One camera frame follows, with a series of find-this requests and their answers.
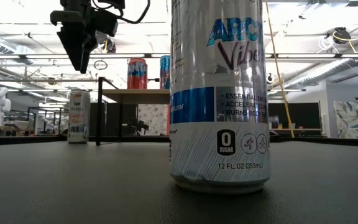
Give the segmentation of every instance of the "black tabletop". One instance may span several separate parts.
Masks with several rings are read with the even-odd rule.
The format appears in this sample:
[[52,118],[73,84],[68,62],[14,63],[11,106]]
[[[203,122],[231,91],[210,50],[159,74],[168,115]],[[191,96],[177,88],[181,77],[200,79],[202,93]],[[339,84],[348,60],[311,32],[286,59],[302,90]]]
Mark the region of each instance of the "black tabletop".
[[0,146],[0,223],[358,223],[358,147],[283,142],[241,196],[178,188],[168,144]]

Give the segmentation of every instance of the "white wall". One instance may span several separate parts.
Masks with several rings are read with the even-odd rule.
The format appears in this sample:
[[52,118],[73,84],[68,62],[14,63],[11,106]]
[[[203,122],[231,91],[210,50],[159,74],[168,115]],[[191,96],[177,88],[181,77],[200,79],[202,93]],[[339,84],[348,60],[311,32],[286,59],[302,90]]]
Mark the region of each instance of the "white wall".
[[306,91],[289,93],[287,101],[289,103],[319,103],[320,102],[320,116],[322,122],[323,135],[330,135],[329,121],[328,121],[328,102],[327,102],[327,88],[325,80],[318,83],[316,86],[304,87]]
[[338,138],[334,101],[355,101],[358,97],[358,84],[327,83],[327,97],[331,138]]
[[27,112],[28,107],[39,105],[38,99],[31,96],[19,95],[15,92],[9,92],[7,98],[10,99],[12,103],[11,110],[15,111]]

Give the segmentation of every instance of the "white can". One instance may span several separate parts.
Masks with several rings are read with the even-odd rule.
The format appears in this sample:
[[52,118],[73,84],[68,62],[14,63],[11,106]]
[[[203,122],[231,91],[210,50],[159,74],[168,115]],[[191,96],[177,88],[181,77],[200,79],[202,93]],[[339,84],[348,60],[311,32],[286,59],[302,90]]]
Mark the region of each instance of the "white can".
[[170,174],[217,194],[270,178],[261,0],[173,0]]
[[68,112],[69,143],[87,143],[90,135],[91,95],[88,91],[72,90]]

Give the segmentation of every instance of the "12 fl oz 355ml text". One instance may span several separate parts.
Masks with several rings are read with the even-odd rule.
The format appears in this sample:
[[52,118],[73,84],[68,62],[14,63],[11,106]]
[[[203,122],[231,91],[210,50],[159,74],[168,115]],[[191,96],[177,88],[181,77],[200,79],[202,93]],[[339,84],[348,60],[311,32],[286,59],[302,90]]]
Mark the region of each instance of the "12 fl oz 355ml text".
[[218,164],[219,169],[259,169],[264,167],[263,162],[246,162],[246,163],[237,163],[237,164],[231,164],[231,163],[219,163]]

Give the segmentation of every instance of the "energy drink can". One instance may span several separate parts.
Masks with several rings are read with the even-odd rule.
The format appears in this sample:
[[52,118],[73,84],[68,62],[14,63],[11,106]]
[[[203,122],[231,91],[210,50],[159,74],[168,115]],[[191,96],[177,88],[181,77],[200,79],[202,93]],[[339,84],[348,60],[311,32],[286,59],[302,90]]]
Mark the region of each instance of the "energy drink can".
[[142,58],[132,58],[128,63],[128,89],[147,89],[147,64]]
[[172,1],[170,174],[212,194],[270,178],[261,0]]
[[91,95],[88,91],[72,90],[68,111],[68,143],[86,144],[90,135]]
[[171,56],[162,56],[160,59],[160,89],[169,90],[170,88],[170,67]]

